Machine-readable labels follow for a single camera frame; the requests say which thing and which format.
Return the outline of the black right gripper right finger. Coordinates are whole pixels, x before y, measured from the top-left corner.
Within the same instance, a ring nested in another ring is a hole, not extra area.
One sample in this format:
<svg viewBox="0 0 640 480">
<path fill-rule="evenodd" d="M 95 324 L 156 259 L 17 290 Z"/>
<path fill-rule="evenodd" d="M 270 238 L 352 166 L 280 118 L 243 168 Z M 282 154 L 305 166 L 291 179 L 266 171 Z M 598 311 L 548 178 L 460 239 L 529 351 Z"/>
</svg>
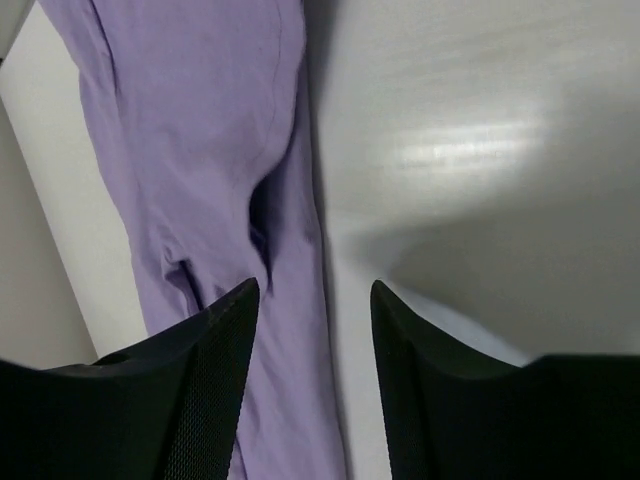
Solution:
<svg viewBox="0 0 640 480">
<path fill-rule="evenodd" d="M 639 360 L 546 355 L 513 366 L 417 315 L 383 282 L 371 322 L 396 479 L 635 479 Z"/>
</svg>

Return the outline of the purple t shirt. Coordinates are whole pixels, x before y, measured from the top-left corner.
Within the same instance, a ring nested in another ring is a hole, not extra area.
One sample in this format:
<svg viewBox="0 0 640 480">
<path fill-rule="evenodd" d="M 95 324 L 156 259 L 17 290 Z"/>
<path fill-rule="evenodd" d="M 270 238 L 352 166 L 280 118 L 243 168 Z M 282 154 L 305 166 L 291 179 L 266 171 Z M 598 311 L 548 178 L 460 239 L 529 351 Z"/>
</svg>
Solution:
<svg viewBox="0 0 640 480">
<path fill-rule="evenodd" d="M 343 479 L 299 1 L 45 1 L 79 70 L 144 322 L 248 278 L 259 319 L 231 474 Z"/>
</svg>

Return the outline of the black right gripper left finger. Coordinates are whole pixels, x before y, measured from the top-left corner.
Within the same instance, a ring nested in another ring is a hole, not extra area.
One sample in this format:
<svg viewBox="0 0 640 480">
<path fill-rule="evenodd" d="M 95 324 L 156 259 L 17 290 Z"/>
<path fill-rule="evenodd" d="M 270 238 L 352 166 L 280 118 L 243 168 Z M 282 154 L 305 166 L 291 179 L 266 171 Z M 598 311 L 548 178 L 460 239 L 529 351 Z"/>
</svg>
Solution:
<svg viewBox="0 0 640 480">
<path fill-rule="evenodd" d="M 254 343 L 248 279 L 198 314 L 86 365 L 1 365 L 5 479 L 224 479 Z"/>
</svg>

